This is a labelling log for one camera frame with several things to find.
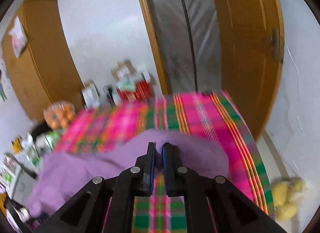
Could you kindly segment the purple knit sweater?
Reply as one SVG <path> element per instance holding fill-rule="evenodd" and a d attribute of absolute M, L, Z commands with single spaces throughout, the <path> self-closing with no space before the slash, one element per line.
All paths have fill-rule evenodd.
<path fill-rule="evenodd" d="M 110 152 L 46 154 L 25 204 L 26 209 L 31 217 L 54 214 L 94 177 L 113 178 L 133 167 L 136 159 L 146 154 L 150 142 L 156 145 L 157 172 L 163 169 L 162 146 L 170 143 L 177 147 L 182 163 L 199 175 L 209 178 L 228 176 L 227 154 L 217 144 L 177 131 L 150 129 Z"/>

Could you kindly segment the cardboard box with label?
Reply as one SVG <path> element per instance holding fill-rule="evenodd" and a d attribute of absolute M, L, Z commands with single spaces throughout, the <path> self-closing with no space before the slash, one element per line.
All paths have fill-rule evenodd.
<path fill-rule="evenodd" d="M 119 82 L 124 78 L 134 75 L 135 73 L 136 70 L 132 66 L 132 63 L 129 59 L 118 62 L 116 64 L 116 67 L 111 70 L 111 74 L 116 82 Z"/>

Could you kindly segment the wooden wardrobe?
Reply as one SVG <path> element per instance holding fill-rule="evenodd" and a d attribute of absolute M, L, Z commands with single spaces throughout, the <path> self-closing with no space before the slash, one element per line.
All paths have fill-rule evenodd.
<path fill-rule="evenodd" d="M 14 14 L 28 43 L 20 57 L 12 48 L 10 21 L 2 38 L 3 59 L 15 94 L 30 120 L 41 122 L 43 110 L 67 101 L 76 111 L 84 107 L 84 84 L 79 76 L 65 34 L 57 0 L 25 0 Z"/>

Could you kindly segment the white carton box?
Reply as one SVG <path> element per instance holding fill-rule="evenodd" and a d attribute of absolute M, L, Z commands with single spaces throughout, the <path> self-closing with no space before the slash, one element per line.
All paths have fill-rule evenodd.
<path fill-rule="evenodd" d="M 84 84 L 82 96 L 84 98 L 86 108 L 96 109 L 100 106 L 99 91 L 92 80 L 89 80 Z"/>

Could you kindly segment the wooden door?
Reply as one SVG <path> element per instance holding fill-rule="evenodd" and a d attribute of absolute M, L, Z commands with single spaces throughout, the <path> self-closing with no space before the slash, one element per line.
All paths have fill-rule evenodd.
<path fill-rule="evenodd" d="M 284 21 L 279 0 L 214 0 L 221 42 L 222 89 L 252 137 L 261 136 L 279 88 Z"/>

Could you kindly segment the yellow plush toy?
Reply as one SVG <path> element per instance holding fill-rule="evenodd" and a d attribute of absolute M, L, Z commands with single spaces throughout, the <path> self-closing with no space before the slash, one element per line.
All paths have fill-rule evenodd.
<path fill-rule="evenodd" d="M 271 192 L 276 221 L 289 221 L 297 215 L 307 189 L 307 182 L 298 177 L 278 177 L 272 181 Z"/>

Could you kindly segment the pink plaid bed cover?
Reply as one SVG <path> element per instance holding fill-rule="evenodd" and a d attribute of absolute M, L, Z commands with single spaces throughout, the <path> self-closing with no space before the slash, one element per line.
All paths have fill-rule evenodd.
<path fill-rule="evenodd" d="M 73 161 L 79 155 L 114 153 L 134 136 L 154 129 L 188 139 L 202 138 L 229 160 L 228 175 L 249 199 L 274 216 L 270 182 L 255 141 L 227 93 L 174 94 L 117 107 L 81 111 L 55 151 L 62 153 L 67 174 L 81 174 Z"/>

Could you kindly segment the plastic covered doorway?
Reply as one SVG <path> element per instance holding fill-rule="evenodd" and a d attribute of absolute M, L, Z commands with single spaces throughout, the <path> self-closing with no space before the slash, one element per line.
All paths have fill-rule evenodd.
<path fill-rule="evenodd" d="M 221 89 L 214 0 L 148 0 L 171 93 Z"/>

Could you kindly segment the bag of oranges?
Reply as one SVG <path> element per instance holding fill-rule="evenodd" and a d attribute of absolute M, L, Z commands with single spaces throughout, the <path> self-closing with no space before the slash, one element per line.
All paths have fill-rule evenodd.
<path fill-rule="evenodd" d="M 43 111 L 43 116 L 52 130 L 67 128 L 75 118 L 75 108 L 67 101 L 55 102 Z"/>

